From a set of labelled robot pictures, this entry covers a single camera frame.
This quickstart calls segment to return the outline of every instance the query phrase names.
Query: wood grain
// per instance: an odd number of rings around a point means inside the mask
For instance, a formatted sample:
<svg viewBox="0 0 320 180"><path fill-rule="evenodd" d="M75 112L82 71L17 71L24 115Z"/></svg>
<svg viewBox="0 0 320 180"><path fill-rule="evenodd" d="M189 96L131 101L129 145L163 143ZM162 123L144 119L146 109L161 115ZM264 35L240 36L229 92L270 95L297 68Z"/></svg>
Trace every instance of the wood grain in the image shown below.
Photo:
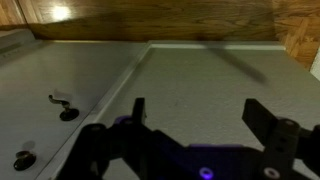
<svg viewBox="0 0 320 180"><path fill-rule="evenodd" d="M15 0L0 0L0 30L24 28L26 20Z"/></svg>
<svg viewBox="0 0 320 180"><path fill-rule="evenodd" d="M61 40L280 40L306 68L319 47L314 0L19 0L36 37ZM57 19L57 8L67 16Z"/></svg>

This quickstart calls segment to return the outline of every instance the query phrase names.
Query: purple light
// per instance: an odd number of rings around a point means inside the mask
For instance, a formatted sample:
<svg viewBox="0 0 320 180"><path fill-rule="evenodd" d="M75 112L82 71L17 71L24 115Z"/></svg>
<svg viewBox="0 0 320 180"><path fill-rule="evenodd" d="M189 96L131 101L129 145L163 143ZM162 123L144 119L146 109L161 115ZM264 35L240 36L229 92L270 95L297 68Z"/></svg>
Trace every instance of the purple light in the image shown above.
<svg viewBox="0 0 320 180"><path fill-rule="evenodd" d="M207 167L201 168L199 173L204 180L212 180L214 177L212 170Z"/></svg>

